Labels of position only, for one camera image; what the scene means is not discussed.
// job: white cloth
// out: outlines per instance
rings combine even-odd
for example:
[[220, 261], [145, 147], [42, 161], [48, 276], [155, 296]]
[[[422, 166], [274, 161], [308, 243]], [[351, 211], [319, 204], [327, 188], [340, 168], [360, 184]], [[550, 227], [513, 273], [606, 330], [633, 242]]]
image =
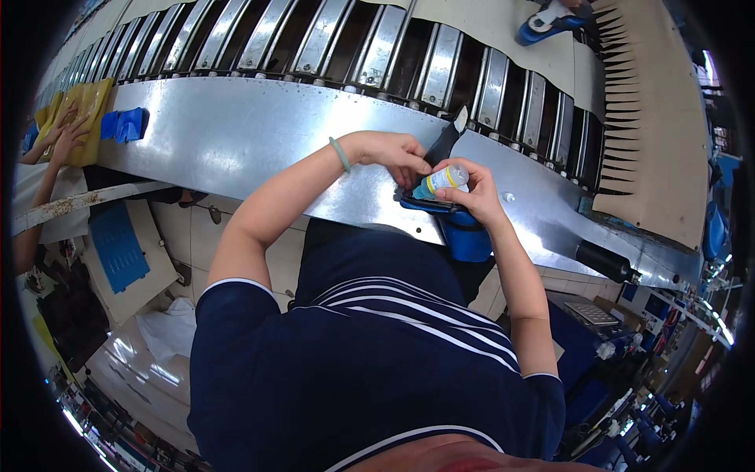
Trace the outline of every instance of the white cloth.
[[[13, 218], [21, 216], [32, 209], [34, 195], [39, 190], [42, 178], [45, 176], [49, 163], [44, 164], [16, 164], [16, 187], [13, 198]], [[87, 182], [84, 172], [78, 167], [64, 165], [55, 179], [50, 201], [59, 200], [78, 193], [86, 193]], [[61, 241], [63, 239], [84, 236], [89, 232], [89, 208], [73, 211], [44, 223], [40, 244]]]
[[164, 312], [150, 311], [137, 316], [139, 331], [158, 363], [176, 354], [191, 357], [196, 318], [188, 298], [176, 298]]

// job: navy striped shirt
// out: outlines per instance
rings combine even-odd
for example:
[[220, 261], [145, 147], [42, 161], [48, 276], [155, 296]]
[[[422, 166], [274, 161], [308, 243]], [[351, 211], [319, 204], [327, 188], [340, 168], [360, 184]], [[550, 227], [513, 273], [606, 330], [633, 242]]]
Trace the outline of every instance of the navy striped shirt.
[[550, 459], [565, 414], [560, 380], [523, 378], [498, 325], [392, 276], [340, 282], [287, 313], [257, 282], [211, 285], [191, 395], [189, 426], [220, 471], [345, 470], [444, 433]]

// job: hand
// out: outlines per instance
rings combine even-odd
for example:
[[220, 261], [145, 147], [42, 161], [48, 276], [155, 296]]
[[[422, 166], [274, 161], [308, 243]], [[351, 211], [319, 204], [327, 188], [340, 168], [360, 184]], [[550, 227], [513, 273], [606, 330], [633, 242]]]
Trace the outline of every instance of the hand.
[[503, 207], [501, 207], [501, 201], [498, 200], [498, 191], [495, 188], [495, 182], [493, 181], [490, 169], [484, 165], [468, 161], [463, 157], [454, 157], [441, 161], [435, 166], [433, 172], [437, 172], [451, 164], [461, 164], [469, 172], [470, 180], [467, 186], [470, 188], [470, 192], [466, 193], [455, 188], [442, 188], [435, 191], [435, 197], [446, 202], [454, 202], [467, 207], [472, 216], [486, 228], [497, 222], [504, 221], [507, 216], [504, 213]]
[[69, 116], [76, 116], [76, 112], [78, 111], [79, 109], [76, 106], [76, 99], [74, 98], [73, 100], [71, 100], [71, 103], [63, 108], [58, 114], [55, 123], [52, 125], [52, 128], [50, 128], [50, 131], [48, 131], [47, 136], [45, 136], [45, 144], [47, 144], [47, 146], [45, 147], [49, 147], [55, 144], [55, 141], [57, 141], [57, 139], [63, 133], [63, 129], [66, 127], [63, 123]]
[[382, 164], [400, 187], [411, 189], [417, 174], [430, 173], [425, 149], [411, 134], [357, 131], [339, 137], [351, 164]]
[[86, 144], [85, 141], [76, 138], [89, 133], [88, 129], [79, 129], [84, 122], [87, 121], [87, 118], [87, 116], [81, 116], [70, 125], [62, 127], [60, 137], [55, 142], [55, 148], [52, 157], [50, 158], [51, 164], [59, 166], [65, 164], [68, 155], [74, 147], [84, 146]]

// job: coworker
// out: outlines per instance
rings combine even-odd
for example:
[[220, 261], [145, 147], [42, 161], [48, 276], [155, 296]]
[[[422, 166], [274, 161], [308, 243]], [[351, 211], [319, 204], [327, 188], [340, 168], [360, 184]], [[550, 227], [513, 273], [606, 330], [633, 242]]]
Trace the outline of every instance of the coworker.
[[[190, 367], [188, 424], [202, 457], [220, 472], [594, 470], [543, 461], [561, 438], [563, 387], [545, 291], [490, 171], [462, 158], [431, 169], [409, 134], [360, 131], [336, 145], [343, 158], [329, 144], [255, 190], [220, 238]], [[384, 165], [410, 187], [454, 163], [471, 191], [436, 195], [488, 229], [510, 340], [465, 307], [436, 251], [383, 231], [305, 256], [294, 306], [280, 313], [265, 251], [344, 167], [349, 179]]]
[[[82, 129], [87, 116], [77, 117], [77, 113], [78, 107], [74, 100], [61, 111], [47, 136], [39, 140], [28, 153], [18, 160], [14, 182], [14, 217], [20, 216], [32, 208], [67, 196], [145, 180], [96, 164], [84, 168], [66, 165], [71, 150], [85, 144], [79, 138], [89, 133], [89, 130]], [[50, 161], [39, 162], [50, 146], [54, 146]], [[128, 199], [145, 199], [151, 202], [164, 203], [179, 202], [180, 205], [187, 206], [196, 204], [206, 196], [206, 193], [190, 192], [179, 187], [171, 187], [141, 193], [128, 197]], [[15, 275], [31, 270], [38, 244], [47, 244], [87, 234], [89, 217], [89, 208], [82, 208], [16, 235], [13, 238]]]

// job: glue bottle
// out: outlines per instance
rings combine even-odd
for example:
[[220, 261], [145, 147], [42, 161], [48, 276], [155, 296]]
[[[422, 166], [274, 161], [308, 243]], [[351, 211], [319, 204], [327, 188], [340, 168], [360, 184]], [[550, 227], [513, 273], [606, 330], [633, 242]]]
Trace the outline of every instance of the glue bottle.
[[435, 191], [441, 188], [461, 187], [470, 179], [467, 170], [461, 164], [452, 164], [430, 174], [414, 189], [411, 196], [416, 199], [435, 199]]

